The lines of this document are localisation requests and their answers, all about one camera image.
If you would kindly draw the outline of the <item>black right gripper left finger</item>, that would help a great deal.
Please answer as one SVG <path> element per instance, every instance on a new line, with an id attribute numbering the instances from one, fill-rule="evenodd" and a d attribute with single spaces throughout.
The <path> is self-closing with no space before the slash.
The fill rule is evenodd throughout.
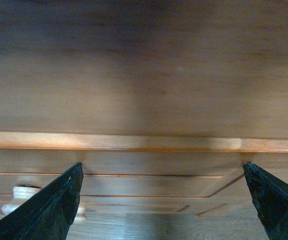
<path id="1" fill-rule="evenodd" d="M 0 220 L 0 240 L 65 240 L 80 204 L 82 163 L 77 162 Z"/>

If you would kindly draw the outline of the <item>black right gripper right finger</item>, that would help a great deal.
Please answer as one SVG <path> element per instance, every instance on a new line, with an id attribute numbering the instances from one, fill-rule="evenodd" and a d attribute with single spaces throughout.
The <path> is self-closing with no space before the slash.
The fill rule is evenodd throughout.
<path id="1" fill-rule="evenodd" d="M 253 162 L 243 165 L 257 216 L 270 240 L 288 240 L 288 184 Z"/>

